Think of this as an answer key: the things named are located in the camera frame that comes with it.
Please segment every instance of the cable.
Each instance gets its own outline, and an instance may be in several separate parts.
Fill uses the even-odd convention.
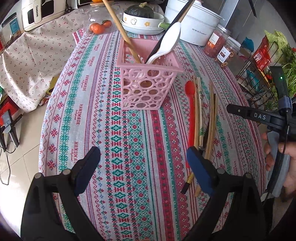
[[[0,158],[1,158],[1,154],[2,154],[2,146],[0,146],[0,149],[1,149],[1,152],[0,152]],[[9,185],[10,176],[11,176],[11,169],[10,169],[10,165],[9,165],[9,161],[8,161],[8,155],[7,155],[7,153],[9,153],[9,154],[14,153],[15,150],[16,150],[16,147],[15,147],[15,149],[14,149],[12,152],[7,151],[7,149],[6,149],[6,153],[5,153],[5,154],[6,154],[6,159],[7,159],[8,168],[9,168],[9,176],[8,176],[7,184],[4,183],[4,182],[2,181],[1,174],[0,174],[0,181],[1,181],[2,184],[6,185],[6,186]]]
[[[290,130],[290,125],[288,125],[288,127],[287,127],[287,132],[285,133],[285,142],[284,142],[284,149],[283,149],[283,155],[281,156],[281,162],[283,162],[283,160],[284,160],[284,155],[285,155],[285,151],[286,151],[286,146],[287,146],[287,141],[288,141],[288,134],[289,134],[289,130]],[[263,201],[263,206],[264,206],[264,204],[265,204],[265,202],[266,202],[266,200],[267,200],[267,198],[268,198],[268,196],[269,196],[269,192],[267,192],[267,195],[266,195],[266,197],[265,197],[265,199],[264,199],[264,201]]]

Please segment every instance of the table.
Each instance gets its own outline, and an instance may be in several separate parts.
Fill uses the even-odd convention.
[[[135,4],[133,1],[117,3],[123,9]],[[149,6],[163,14],[157,4]],[[0,86],[23,111],[36,109],[52,78],[63,70],[76,45],[72,33],[83,27],[81,14],[90,9],[90,5],[83,6],[24,32],[0,55]]]
[[[130,34],[130,37],[153,38]],[[180,194],[190,170],[185,167],[189,102],[184,86],[194,74],[202,79],[204,128],[209,120],[209,81],[218,96],[217,126],[211,161],[228,173],[254,176],[265,190],[262,145],[256,123],[228,114],[229,103],[247,105],[228,68],[221,68],[198,46],[180,41],[175,49],[179,74],[160,110],[120,108],[116,57],[119,32],[84,35],[51,95],[41,134],[39,170],[55,175],[72,168],[92,146],[101,161],[78,199],[105,240],[181,240],[209,197],[193,196],[193,183]],[[54,195],[67,230],[73,231],[61,200]],[[216,229],[227,217],[228,198]]]

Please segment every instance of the green vegetables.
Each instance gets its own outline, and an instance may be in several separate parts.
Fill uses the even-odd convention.
[[[278,61],[282,65],[289,95],[292,97],[296,93],[296,49],[291,49],[287,38],[279,31],[275,30],[273,34],[265,31],[265,34],[270,45],[275,42],[279,47],[272,62],[276,63]],[[275,87],[272,88],[272,92],[276,93]]]
[[[269,47],[271,48],[269,50],[269,53],[275,53],[275,54],[270,54],[272,55],[271,61],[274,63],[276,62],[281,63],[284,59],[282,58],[283,56],[282,50],[289,44],[287,38],[281,32],[276,30],[274,31],[273,34],[267,32],[266,30],[264,32],[267,36],[267,39],[270,45]]]
[[[296,94],[296,52],[291,49],[288,44],[284,49],[285,63],[283,63],[283,70],[286,77],[289,95],[292,97]]]

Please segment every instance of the pumpkin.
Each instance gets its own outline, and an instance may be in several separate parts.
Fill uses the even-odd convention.
[[[132,5],[128,7],[124,12],[128,15],[140,17],[140,18],[153,18],[154,12],[152,8],[147,6],[147,2],[140,5]]]

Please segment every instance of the black chopstick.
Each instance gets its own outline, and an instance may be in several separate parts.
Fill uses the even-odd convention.
[[[172,21],[172,23],[169,25],[169,27],[167,28],[167,30],[165,31],[165,33],[162,35],[162,37],[160,38],[160,40],[157,42],[157,44],[155,45],[154,49],[152,50],[152,52],[150,53],[149,57],[146,59],[145,64],[147,63],[148,59],[150,59],[150,57],[154,54],[157,53],[157,51],[160,48],[160,44],[161,41],[163,40],[164,35],[166,34],[166,32],[169,30],[169,28],[176,22],[181,22],[183,20],[183,18],[185,17],[186,13],[189,11],[189,9],[191,8],[191,6],[193,5],[195,0],[189,0],[185,6],[182,8],[182,10],[178,13],[178,15],[175,17],[175,19]]]

